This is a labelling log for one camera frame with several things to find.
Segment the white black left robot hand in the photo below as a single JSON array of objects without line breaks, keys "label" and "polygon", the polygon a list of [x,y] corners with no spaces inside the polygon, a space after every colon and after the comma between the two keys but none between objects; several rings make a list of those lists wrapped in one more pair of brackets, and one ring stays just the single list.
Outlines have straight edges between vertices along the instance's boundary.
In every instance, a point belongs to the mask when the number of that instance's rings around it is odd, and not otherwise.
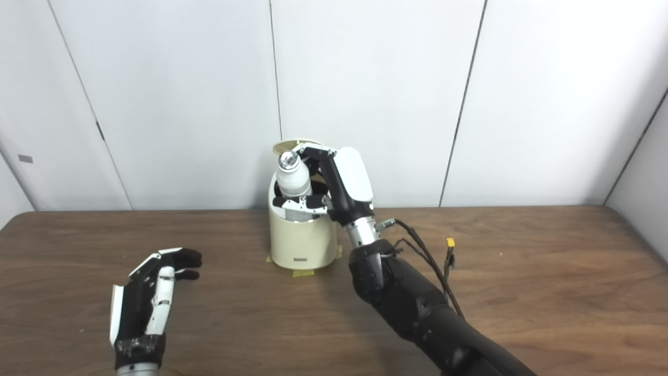
[{"label": "white black left robot hand", "polygon": [[174,288],[198,280],[202,253],[189,248],[158,250],[112,287],[109,341],[115,374],[158,375],[163,364]]}]

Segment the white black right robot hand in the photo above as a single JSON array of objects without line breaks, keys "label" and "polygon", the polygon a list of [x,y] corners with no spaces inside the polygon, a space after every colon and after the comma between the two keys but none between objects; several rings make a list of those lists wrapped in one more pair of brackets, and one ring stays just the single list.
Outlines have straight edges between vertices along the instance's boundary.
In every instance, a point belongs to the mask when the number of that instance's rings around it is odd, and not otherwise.
[{"label": "white black right robot hand", "polygon": [[374,216],[371,183],[355,148],[302,142],[277,153],[271,205],[282,209],[284,219],[306,222],[327,214],[344,227]]}]

